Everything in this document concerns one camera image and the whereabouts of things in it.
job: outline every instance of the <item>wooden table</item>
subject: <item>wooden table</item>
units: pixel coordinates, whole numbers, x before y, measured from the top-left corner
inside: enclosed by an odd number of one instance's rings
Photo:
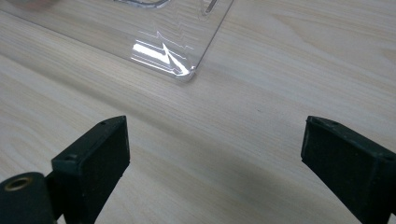
[[[396,150],[392,0],[235,0],[188,83],[0,12],[0,68],[2,180],[127,116],[97,223],[359,223],[301,163],[306,117]]]

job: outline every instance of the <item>metal ring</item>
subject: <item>metal ring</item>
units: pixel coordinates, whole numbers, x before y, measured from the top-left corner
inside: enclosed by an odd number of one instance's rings
[[[18,179],[14,179],[6,184],[4,189],[6,191],[15,191],[19,189],[23,189],[24,187],[28,186],[32,182],[32,177],[30,176],[22,176]]]
[[[164,7],[166,5],[166,3],[168,3],[170,0],[160,0],[158,2],[153,2],[153,3],[146,3],[146,2],[141,2],[141,1],[137,1],[137,0],[114,0],[114,1],[126,3],[133,7],[160,8],[160,7]]]

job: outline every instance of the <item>clear plastic tray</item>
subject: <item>clear plastic tray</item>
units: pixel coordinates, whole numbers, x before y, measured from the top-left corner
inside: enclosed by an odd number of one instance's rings
[[[7,0],[0,9],[188,81],[233,0]]]

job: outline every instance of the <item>light wood grain surface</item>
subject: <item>light wood grain surface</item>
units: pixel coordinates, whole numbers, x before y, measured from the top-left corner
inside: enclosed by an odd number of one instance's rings
[[[0,179],[126,115],[97,223],[359,223],[301,163],[304,120],[396,151],[395,71],[393,0],[235,0],[189,83],[0,11]]]

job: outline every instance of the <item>clamp jaw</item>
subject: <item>clamp jaw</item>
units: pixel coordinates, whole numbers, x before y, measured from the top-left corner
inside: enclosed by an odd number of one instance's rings
[[[340,123],[308,117],[301,156],[361,223],[395,214],[395,153]]]
[[[126,117],[104,120],[51,160],[53,171],[16,175],[0,184],[0,223],[94,223],[130,152]]]

